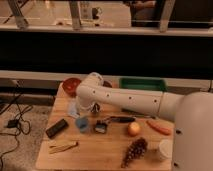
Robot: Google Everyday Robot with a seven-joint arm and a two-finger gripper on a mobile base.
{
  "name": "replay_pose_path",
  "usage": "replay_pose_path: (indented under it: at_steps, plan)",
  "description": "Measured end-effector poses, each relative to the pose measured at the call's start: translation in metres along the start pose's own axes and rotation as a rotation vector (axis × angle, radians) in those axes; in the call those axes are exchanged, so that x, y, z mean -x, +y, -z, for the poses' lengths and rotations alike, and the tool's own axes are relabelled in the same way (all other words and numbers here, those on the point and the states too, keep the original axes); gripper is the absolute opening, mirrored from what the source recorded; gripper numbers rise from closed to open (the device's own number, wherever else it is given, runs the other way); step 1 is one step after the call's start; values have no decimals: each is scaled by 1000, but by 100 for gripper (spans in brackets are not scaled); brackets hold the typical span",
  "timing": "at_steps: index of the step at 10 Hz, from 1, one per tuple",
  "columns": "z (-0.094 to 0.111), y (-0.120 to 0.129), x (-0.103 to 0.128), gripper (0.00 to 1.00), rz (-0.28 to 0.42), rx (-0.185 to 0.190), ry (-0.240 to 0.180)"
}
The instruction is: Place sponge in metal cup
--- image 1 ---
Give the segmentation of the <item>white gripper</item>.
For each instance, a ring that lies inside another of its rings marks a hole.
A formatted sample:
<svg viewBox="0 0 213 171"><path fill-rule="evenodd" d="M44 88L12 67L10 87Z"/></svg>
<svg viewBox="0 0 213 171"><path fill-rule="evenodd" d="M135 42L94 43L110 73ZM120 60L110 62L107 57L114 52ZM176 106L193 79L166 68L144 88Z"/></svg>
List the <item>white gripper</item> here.
<svg viewBox="0 0 213 171"><path fill-rule="evenodd" d="M93 115L97 115L100 112L100 105L97 102L80 97L76 98L76 107L81 112L90 112Z"/></svg>

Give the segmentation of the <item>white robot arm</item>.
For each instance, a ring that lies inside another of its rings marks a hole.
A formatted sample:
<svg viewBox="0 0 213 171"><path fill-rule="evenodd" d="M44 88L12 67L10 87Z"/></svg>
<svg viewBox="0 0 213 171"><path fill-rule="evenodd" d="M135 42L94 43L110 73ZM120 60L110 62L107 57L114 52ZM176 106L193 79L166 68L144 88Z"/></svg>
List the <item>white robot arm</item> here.
<svg viewBox="0 0 213 171"><path fill-rule="evenodd" d="M173 122L172 171L213 171L213 93L109 88L96 72L78 85L76 93L83 110L102 102Z"/></svg>

